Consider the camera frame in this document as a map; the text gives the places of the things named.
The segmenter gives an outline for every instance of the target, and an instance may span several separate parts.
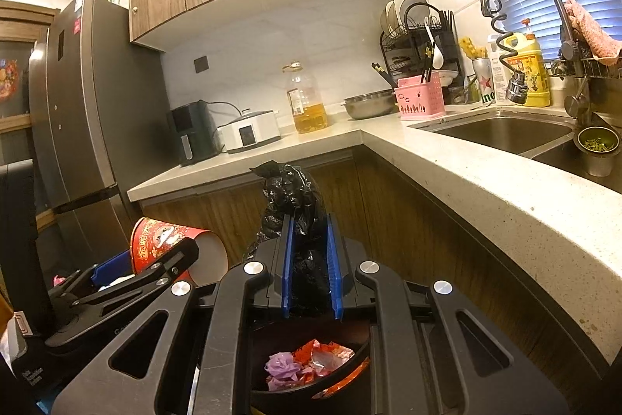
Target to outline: pink towel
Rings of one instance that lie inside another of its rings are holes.
[[[605,66],[615,65],[622,51],[622,42],[614,40],[603,31],[592,15],[577,1],[567,0],[564,6],[570,16],[572,28],[585,38],[594,58]]]

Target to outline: yellow bottle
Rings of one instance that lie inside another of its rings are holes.
[[[328,127],[326,110],[313,76],[303,71],[300,62],[285,66],[283,72],[288,76],[287,98],[298,133],[304,134]]]
[[[508,58],[508,63],[525,73],[525,82],[529,87],[525,106],[544,108],[550,105],[550,93],[542,49],[529,28],[530,19],[526,18],[522,23],[527,26],[527,33],[514,33],[505,40],[507,46],[518,52],[516,57]]]

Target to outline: spring faucet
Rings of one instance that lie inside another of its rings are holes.
[[[571,61],[575,68],[576,77],[584,76],[583,64],[581,63],[581,55],[578,50],[578,46],[576,41],[574,41],[572,37],[572,25],[570,24],[570,17],[568,17],[568,13],[566,13],[564,3],[562,0],[553,0],[555,6],[559,12],[559,16],[562,19],[562,55],[568,61]],[[506,62],[506,59],[509,57],[515,57],[518,55],[518,52],[505,46],[504,42],[507,38],[512,36],[513,32],[504,32],[499,27],[495,26],[497,21],[503,21],[508,18],[508,15],[505,13],[501,13],[502,3],[500,0],[480,0],[481,3],[481,14],[487,16],[488,18],[492,18],[492,27],[495,32],[501,34],[499,38],[497,38],[497,45],[506,50],[507,53],[503,54],[500,57],[500,62],[506,66],[506,68],[512,71],[512,78],[509,81],[508,89],[506,90],[506,98],[515,102],[517,104],[525,104],[527,101],[527,84],[525,83],[525,74],[517,69],[514,69],[510,64]]]

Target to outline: countertop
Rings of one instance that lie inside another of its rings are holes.
[[[448,107],[448,113],[465,109]],[[537,112],[565,115],[549,108]],[[300,160],[363,144],[507,254],[611,363],[622,346],[622,195],[524,157],[409,128],[412,124],[397,115],[342,119],[317,132],[285,134],[249,152],[178,166],[128,195],[145,200],[242,175],[268,160]]]

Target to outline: refrigerator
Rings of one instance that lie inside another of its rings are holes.
[[[30,57],[32,135],[76,268],[129,248],[127,191],[177,164],[159,52],[129,42],[128,10],[75,0]]]

